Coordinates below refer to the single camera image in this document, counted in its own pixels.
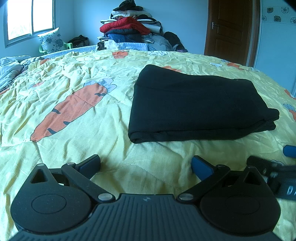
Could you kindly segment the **black pants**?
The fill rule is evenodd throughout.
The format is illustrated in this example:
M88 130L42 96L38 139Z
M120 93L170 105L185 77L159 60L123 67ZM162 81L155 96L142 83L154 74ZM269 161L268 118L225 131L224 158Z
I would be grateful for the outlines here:
M128 137L135 144L236 140L274 130L279 117L247 79L147 65L134 85Z

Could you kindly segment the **yellow carrot print quilt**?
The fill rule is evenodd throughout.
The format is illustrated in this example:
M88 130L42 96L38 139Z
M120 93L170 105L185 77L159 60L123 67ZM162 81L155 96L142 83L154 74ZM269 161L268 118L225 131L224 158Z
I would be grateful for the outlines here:
M128 138L133 87L146 65L170 73L250 80L280 117L274 131L234 141L133 144ZM190 168L199 155L213 165L242 170L249 156L294 165L283 147L295 145L295 99L252 67L191 53L103 50L68 53L30 64L1 94L1 240L17 231L10 206L39 163L59 168L97 154L93 182L119 193L178 195L197 184Z

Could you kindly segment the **white wardrobe with flowers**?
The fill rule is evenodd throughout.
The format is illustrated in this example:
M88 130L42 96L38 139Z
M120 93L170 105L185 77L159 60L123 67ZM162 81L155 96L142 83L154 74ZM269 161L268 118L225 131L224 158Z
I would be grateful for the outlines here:
M295 95L295 9L286 1L260 2L255 68Z

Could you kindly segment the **brown wooden door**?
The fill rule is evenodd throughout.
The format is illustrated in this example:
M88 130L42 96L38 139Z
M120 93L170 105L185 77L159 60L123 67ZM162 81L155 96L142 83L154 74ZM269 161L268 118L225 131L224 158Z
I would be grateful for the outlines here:
M260 1L208 1L204 54L254 66L260 27Z

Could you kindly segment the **blue white crumpled blanket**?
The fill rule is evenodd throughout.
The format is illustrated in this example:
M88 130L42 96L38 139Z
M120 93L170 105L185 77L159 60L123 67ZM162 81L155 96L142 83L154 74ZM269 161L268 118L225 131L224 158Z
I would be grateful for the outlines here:
M28 68L30 59L29 55L1 58L1 92L8 89L14 79Z

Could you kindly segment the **green plastic chair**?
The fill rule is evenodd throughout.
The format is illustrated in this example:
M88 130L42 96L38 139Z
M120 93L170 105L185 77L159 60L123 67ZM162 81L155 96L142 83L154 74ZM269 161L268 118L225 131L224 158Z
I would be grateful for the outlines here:
M43 54L43 55L46 55L46 54L50 54L50 53L55 53L55 52L59 52L59 51L63 51L63 50L72 49L72 48L73 48L72 43L63 42L63 45L61 47L52 47L50 50L44 50L43 46L40 45L39 46L39 52L41 54Z

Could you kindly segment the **floral pillow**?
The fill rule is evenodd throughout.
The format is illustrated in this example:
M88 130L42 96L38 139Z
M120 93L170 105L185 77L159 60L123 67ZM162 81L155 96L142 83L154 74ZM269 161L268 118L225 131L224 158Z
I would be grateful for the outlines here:
M50 50L52 47L61 47L63 45L59 28L39 34L38 39L44 50Z

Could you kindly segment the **black bag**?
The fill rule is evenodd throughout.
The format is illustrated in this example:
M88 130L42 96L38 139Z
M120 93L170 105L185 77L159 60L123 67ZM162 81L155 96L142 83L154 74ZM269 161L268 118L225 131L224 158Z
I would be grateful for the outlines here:
M84 37L83 35L74 37L73 39L69 40L68 43L72 43L73 48L85 47L90 45L88 37Z

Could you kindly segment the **blue mattress edge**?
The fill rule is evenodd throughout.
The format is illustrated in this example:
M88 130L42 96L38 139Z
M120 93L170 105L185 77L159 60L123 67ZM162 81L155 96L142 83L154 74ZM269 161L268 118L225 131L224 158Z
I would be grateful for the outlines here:
M138 50L138 51L155 51L156 49L152 47L150 44L147 43L129 43L129 42L123 42L123 43L113 43L111 46L107 46L107 49L112 50ZM56 58L62 55L65 55L70 52L91 52L91 51L97 51L98 46L97 45L91 45L91 46L84 46L79 48L73 48L73 49L67 49L51 54L43 55L43 58Z

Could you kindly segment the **pile of clothes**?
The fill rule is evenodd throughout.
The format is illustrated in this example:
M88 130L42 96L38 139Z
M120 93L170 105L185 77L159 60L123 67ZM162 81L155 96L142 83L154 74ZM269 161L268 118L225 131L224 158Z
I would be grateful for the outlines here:
M114 41L122 48L143 51L188 51L176 34L163 32L161 22L135 1L123 1L112 10L110 18L101 23L100 41L106 43Z

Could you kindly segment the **window with grey frame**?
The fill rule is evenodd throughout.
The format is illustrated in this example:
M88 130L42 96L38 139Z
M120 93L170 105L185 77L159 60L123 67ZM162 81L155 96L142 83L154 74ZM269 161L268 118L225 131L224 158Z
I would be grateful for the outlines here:
M55 29L55 1L3 1L4 45L10 47Z

